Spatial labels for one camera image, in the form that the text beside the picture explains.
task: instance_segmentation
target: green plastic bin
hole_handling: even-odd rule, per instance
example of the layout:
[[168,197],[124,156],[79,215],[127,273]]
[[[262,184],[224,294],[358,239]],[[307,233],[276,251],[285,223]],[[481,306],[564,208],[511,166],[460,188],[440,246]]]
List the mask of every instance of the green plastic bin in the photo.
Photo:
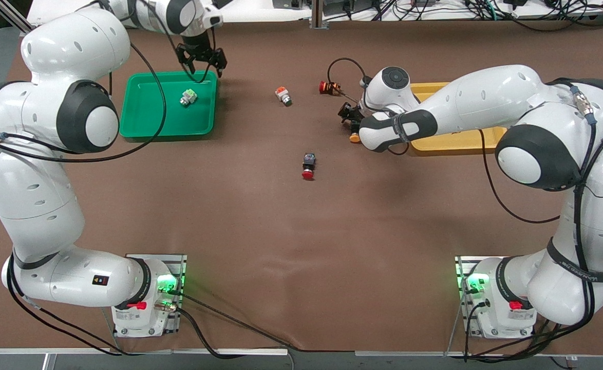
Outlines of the green plastic bin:
[[[196,80],[205,71],[194,73]],[[205,135],[215,122],[217,75],[208,71],[201,83],[190,81],[185,72],[157,72],[167,101],[167,119],[160,138]],[[193,89],[196,101],[184,107],[180,104],[182,93]],[[132,140],[147,140],[156,133],[162,120],[162,98],[156,80],[151,73],[137,73],[128,78],[126,95],[121,111],[119,133]]]

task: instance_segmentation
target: red cap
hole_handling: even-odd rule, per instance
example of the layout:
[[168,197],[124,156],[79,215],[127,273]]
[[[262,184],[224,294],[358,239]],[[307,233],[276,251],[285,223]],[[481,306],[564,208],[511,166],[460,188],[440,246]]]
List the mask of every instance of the red cap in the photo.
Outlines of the red cap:
[[520,303],[519,301],[512,301],[512,302],[509,302],[509,308],[510,309],[522,309],[523,304]]
[[146,309],[146,302],[137,302],[135,304],[127,304],[128,307],[135,307],[136,309]]

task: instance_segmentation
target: yellow plastic bin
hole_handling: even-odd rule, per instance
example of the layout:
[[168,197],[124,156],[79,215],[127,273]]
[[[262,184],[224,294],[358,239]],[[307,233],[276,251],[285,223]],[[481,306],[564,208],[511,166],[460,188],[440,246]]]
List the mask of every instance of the yellow plastic bin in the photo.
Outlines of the yellow plastic bin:
[[[424,101],[435,92],[439,91],[447,82],[428,82],[423,84],[411,84],[414,94]],[[496,149],[496,145],[506,128],[493,127],[482,130],[484,133],[484,143],[487,152]],[[419,156],[431,155],[464,155],[480,154],[482,152],[482,137],[477,129],[472,131],[463,131],[456,134],[443,134],[431,136],[430,138],[418,139],[411,142],[413,153]]]

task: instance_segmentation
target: brown table surface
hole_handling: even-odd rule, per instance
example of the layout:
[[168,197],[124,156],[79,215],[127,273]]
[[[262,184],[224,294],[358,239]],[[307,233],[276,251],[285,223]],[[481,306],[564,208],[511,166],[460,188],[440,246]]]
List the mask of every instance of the brown table surface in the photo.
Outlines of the brown table surface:
[[[130,38],[155,70],[179,70],[165,36],[130,31]],[[603,78],[603,29],[227,24],[217,30],[217,45],[229,65],[207,140],[152,143],[120,160],[66,166],[86,218],[76,245],[118,255],[186,253],[188,293],[302,349],[444,351],[459,299],[454,256],[532,253],[556,227],[508,216],[478,155],[396,157],[349,143],[336,115],[344,99],[317,90],[330,61],[353,57],[370,75],[402,66],[413,82],[445,82],[513,63],[531,66],[546,81]],[[341,63],[333,78],[357,96],[358,70]],[[133,52],[115,72],[119,111],[127,78],[145,71]],[[8,79],[29,77],[17,54]],[[276,100],[281,85],[292,107]],[[134,145],[120,138],[105,154]],[[318,158],[313,182],[300,176],[305,152]],[[561,194],[522,187],[492,169],[501,197],[520,215],[559,212]],[[0,223],[0,270],[11,246]],[[44,305],[110,338],[99,309]],[[191,302],[185,307],[214,347],[276,346]],[[463,347],[461,323],[458,331],[455,351]],[[497,344],[473,340],[471,348]],[[123,345],[201,347],[187,322],[175,335]],[[0,280],[0,347],[81,346],[20,311]],[[603,309],[547,352],[603,355]]]

